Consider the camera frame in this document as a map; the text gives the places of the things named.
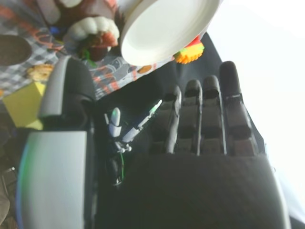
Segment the brown figurine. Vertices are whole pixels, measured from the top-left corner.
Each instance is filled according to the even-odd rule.
[[[37,0],[52,35],[69,53],[92,61],[118,45],[119,30],[109,0]]]

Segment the white background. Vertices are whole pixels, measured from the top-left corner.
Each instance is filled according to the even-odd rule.
[[[208,33],[305,216],[305,0],[225,0]]]

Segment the orange toy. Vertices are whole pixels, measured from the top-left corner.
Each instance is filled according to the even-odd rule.
[[[191,43],[189,43],[185,48],[181,49],[178,53],[174,55],[177,63],[189,63],[197,60],[202,56],[204,50],[204,45],[200,41],[200,37],[197,36]]]

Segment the patterned tablecloth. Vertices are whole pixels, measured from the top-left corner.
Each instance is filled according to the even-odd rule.
[[[108,0],[117,4],[122,0]],[[130,4],[123,7],[130,9]],[[35,0],[1,0],[0,1],[0,34],[19,35],[25,38],[32,47],[31,57],[24,63],[9,67],[0,66],[0,89],[7,96],[29,84],[26,70],[36,64],[56,63],[65,55],[62,44],[56,42],[45,27],[37,11]],[[102,61],[92,67],[85,62],[92,73],[96,97],[101,97],[118,90],[126,84],[163,66],[172,58],[150,66],[133,66],[128,64],[115,52],[110,52]]]

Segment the checkered tablecloth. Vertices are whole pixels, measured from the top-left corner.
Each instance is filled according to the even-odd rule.
[[[1,0],[0,34],[22,36],[32,47],[32,55],[26,62],[9,67],[0,66],[0,89],[4,91],[3,96],[31,82],[25,78],[29,67],[41,63],[54,64],[65,54],[63,46],[53,39],[43,24],[34,0]],[[108,55],[97,63],[97,67],[92,67],[86,62],[85,64],[92,73],[96,97],[100,99],[171,60],[168,58],[163,62],[143,67],[132,66],[118,55]]]

